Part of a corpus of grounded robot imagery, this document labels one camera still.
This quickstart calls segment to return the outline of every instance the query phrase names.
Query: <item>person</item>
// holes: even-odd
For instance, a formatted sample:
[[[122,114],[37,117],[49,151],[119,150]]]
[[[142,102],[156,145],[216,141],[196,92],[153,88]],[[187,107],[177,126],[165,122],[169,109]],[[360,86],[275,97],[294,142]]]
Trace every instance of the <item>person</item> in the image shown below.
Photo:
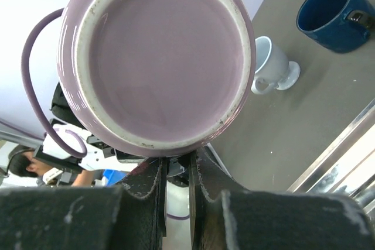
[[[38,186],[44,185],[43,175],[53,167],[33,158],[34,150],[18,145],[9,153],[8,170],[19,177],[37,178]],[[90,186],[97,173],[83,170],[76,175],[71,186]]]

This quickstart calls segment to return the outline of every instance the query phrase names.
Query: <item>mug handle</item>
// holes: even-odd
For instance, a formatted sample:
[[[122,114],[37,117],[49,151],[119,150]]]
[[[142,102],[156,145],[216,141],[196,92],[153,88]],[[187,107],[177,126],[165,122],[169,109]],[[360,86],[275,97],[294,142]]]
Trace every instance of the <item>mug handle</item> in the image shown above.
[[[271,92],[273,89],[277,87],[277,83],[273,82],[273,83],[270,83],[264,90],[261,90],[259,88],[259,83],[263,81],[264,80],[261,78],[254,79],[253,84],[251,85],[251,90],[254,94],[257,94],[257,95],[268,94],[269,92]]]
[[[22,57],[21,57],[21,75],[22,75],[22,82],[25,88],[26,94],[30,101],[30,104],[38,118],[39,122],[42,124],[48,135],[67,153],[72,155],[76,158],[83,158],[87,154],[87,148],[84,146],[82,148],[83,152],[78,152],[69,146],[53,129],[52,125],[49,123],[46,115],[44,114],[42,108],[40,107],[38,98],[36,97],[33,84],[31,82],[30,76],[30,54],[33,49],[35,40],[38,38],[41,31],[52,21],[62,16],[64,9],[56,10],[47,16],[45,16],[30,32],[25,45],[23,46],[22,50]]]
[[[375,17],[361,10],[352,10],[346,17],[354,23],[358,23],[368,31],[375,32]]]

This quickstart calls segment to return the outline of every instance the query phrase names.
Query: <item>person's arm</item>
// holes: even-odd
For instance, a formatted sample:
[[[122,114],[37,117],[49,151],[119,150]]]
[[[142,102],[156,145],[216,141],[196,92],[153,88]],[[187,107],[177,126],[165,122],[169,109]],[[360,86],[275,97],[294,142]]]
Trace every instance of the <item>person's arm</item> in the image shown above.
[[[94,178],[94,171],[86,171],[83,170],[75,179],[72,187],[83,187],[83,186],[90,186],[93,182]]]

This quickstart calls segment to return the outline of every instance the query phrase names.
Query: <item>person's ear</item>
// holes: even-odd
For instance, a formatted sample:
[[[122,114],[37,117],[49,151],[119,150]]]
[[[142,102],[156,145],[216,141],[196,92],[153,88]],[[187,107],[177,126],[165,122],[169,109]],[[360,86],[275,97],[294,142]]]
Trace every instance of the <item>person's ear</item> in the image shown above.
[[[26,171],[35,172],[36,171],[36,166],[33,165],[33,164],[30,164],[28,167],[26,167]]]

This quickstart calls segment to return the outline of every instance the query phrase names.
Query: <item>dark blue mug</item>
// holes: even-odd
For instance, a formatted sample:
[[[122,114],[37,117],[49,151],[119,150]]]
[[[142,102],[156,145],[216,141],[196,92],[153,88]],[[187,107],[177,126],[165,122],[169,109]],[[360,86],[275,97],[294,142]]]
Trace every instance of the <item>dark blue mug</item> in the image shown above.
[[[336,53],[365,44],[375,32],[375,9],[368,0],[306,0],[297,15],[297,28]]]

